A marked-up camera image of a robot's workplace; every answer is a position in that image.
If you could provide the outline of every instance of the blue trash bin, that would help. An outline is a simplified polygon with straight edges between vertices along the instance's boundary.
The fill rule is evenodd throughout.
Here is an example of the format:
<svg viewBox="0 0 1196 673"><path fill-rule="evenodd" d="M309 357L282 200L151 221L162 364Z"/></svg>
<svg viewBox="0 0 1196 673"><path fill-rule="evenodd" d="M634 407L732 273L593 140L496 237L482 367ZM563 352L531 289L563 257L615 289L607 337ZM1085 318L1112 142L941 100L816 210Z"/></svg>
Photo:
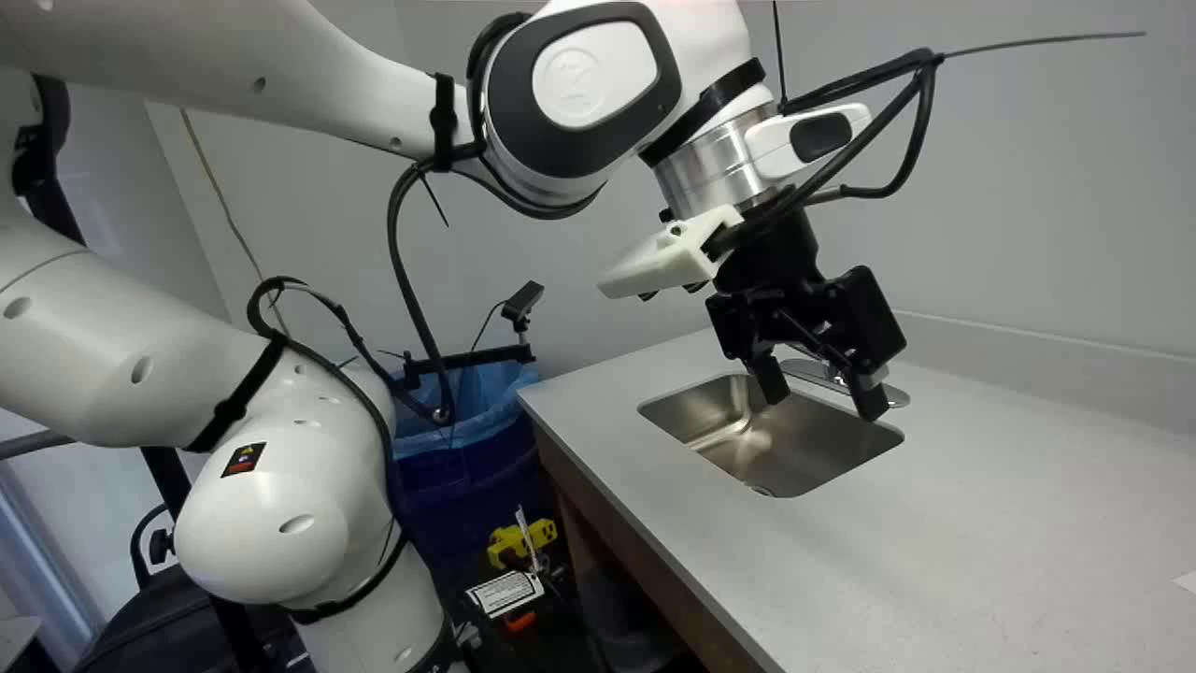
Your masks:
<svg viewBox="0 0 1196 673"><path fill-rule="evenodd" d="M482 364L450 372L458 428L434 428L399 412L393 441L393 506L440 586L480 580L494 527L526 516L552 516L547 476L535 461L531 418L517 392L539 383L526 364ZM419 402L440 398L439 377L419 383Z"/></svg>

